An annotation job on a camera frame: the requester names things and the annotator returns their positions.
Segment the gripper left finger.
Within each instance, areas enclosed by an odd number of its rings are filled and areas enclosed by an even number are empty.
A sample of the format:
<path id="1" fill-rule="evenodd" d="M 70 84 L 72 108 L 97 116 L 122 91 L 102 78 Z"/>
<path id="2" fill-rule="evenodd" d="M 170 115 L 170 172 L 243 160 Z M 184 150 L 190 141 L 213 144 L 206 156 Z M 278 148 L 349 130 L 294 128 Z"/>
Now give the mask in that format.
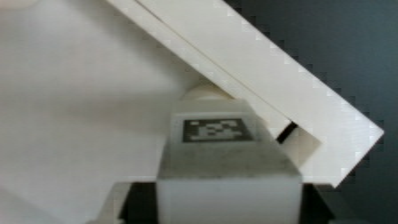
<path id="1" fill-rule="evenodd" d="M 131 184 L 118 182 L 113 184 L 97 217 L 85 224 L 124 224 L 120 218 Z"/>

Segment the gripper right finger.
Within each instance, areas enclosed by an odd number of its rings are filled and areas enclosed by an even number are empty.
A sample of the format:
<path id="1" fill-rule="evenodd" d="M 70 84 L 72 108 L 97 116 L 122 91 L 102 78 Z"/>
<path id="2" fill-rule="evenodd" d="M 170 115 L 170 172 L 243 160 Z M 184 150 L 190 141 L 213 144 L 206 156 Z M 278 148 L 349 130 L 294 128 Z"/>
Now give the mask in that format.
<path id="1" fill-rule="evenodd" d="M 335 188 L 326 184 L 317 184 L 314 189 L 332 213 L 332 219 L 326 224 L 371 224 L 357 216 Z"/>

